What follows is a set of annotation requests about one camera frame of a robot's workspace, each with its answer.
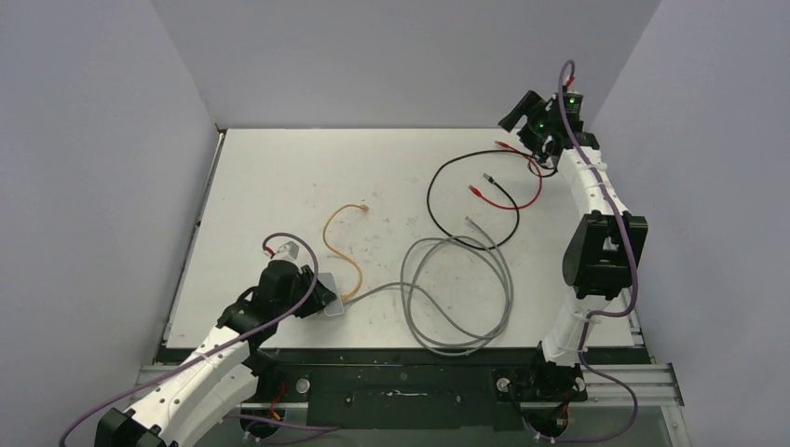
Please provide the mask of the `grey network switch box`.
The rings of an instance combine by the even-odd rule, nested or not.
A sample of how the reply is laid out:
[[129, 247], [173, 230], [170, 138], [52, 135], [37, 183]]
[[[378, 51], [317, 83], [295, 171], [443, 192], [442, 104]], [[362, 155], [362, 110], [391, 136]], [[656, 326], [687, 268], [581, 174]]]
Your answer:
[[318, 275], [320, 284], [326, 290], [325, 295], [328, 299], [323, 308], [323, 314], [328, 318], [339, 317], [345, 313], [345, 305], [341, 298], [341, 293], [336, 285], [332, 273], [320, 273]]

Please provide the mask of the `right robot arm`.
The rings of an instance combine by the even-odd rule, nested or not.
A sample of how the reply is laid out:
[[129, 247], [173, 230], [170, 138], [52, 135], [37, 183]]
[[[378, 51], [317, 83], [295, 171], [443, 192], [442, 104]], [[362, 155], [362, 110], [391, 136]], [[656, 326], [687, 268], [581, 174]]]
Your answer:
[[584, 131], [582, 101], [582, 94], [568, 88], [548, 99], [529, 90], [498, 123], [516, 132], [533, 157], [552, 164], [579, 211], [562, 261], [571, 292], [526, 375], [528, 389], [540, 399], [577, 382], [593, 324], [614, 317], [610, 303], [636, 287], [648, 231], [646, 218], [631, 213], [615, 192], [596, 137]]

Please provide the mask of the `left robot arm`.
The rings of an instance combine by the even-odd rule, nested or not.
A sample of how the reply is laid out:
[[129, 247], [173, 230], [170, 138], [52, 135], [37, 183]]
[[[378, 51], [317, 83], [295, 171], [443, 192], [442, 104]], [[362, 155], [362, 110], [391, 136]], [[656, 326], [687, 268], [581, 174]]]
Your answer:
[[310, 266], [270, 262], [178, 368], [127, 409], [102, 416], [95, 445], [194, 445], [243, 401], [268, 400], [281, 389], [278, 363], [259, 350], [276, 333], [276, 319], [306, 318], [338, 300]]

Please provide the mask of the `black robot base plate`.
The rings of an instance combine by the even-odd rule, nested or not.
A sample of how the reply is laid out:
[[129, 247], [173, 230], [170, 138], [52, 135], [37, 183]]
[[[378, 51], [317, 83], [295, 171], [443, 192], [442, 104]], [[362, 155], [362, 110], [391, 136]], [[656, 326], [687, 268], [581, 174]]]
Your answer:
[[260, 380], [248, 404], [303, 403], [312, 426], [349, 429], [539, 428], [596, 384], [633, 405], [635, 386], [605, 367], [554, 367], [535, 348], [443, 357], [425, 349], [262, 348], [247, 361]]

